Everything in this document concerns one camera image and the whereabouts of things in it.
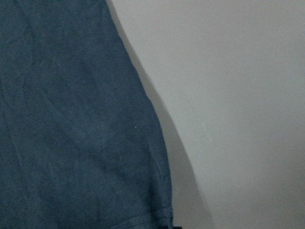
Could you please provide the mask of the black printed t-shirt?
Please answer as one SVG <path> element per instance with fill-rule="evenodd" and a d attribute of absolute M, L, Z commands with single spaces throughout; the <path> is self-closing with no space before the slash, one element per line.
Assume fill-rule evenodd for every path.
<path fill-rule="evenodd" d="M 173 227 L 159 119 L 104 0 L 0 3 L 0 226 Z"/>

